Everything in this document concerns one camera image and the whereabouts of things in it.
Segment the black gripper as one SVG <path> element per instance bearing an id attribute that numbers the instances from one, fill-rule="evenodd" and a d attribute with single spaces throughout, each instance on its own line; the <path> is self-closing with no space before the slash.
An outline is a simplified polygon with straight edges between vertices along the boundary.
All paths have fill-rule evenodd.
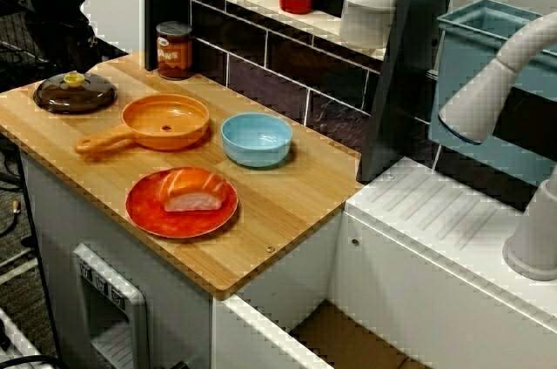
<path id="1" fill-rule="evenodd" d="M 65 42 L 75 70 L 85 73 L 95 65 L 95 34 L 81 11 L 84 0 L 27 0 L 26 9 L 40 21 L 69 29 Z"/>

